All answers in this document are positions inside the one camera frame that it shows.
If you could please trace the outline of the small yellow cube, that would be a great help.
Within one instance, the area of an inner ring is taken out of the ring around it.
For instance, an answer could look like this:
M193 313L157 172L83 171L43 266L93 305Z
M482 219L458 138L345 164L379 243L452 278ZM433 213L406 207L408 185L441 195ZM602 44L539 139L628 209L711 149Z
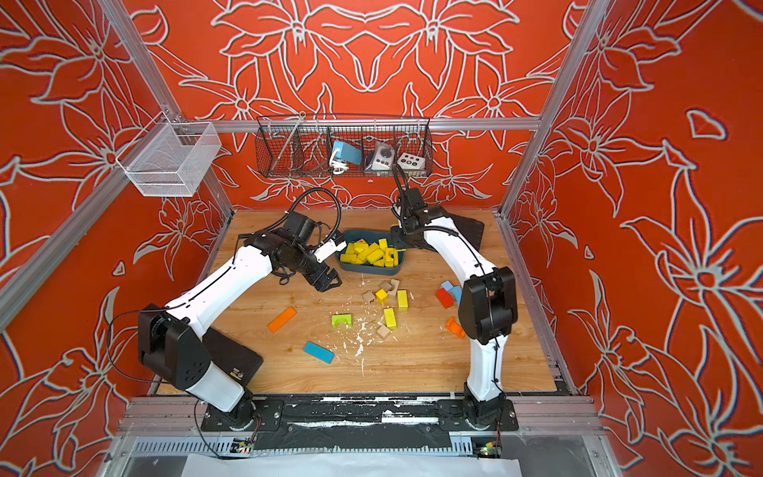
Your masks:
M389 300L389 294L384 290L380 289L375 293L375 297L377 298L377 301L381 304L385 304Z

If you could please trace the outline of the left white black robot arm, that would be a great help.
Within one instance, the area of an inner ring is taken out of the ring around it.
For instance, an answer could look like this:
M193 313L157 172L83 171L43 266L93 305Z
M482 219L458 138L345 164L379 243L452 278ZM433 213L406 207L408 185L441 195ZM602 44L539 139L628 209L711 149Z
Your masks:
M138 360L179 391L205 401L242 429L256 407L245 385L214 363L203 338L246 290L274 275L288 282L301 274L319 292L341 285L326 260L347 243L338 225L318 244L310 240L316 221L290 207L275 223L238 237L234 255L180 297L162 307L150 304L138 315Z

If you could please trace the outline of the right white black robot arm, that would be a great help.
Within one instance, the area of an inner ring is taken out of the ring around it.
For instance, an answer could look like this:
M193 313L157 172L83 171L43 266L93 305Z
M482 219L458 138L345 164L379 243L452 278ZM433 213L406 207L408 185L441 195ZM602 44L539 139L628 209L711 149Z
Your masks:
M477 429L498 423L506 403L502 384L508 337L518 321L514 272L499 268L479 252L485 225L426 204L417 188L407 185L405 171L393 165L399 198L391 228L393 243L402 248L436 252L461 287L458 321L470 339L470 371L464 388L466 419Z

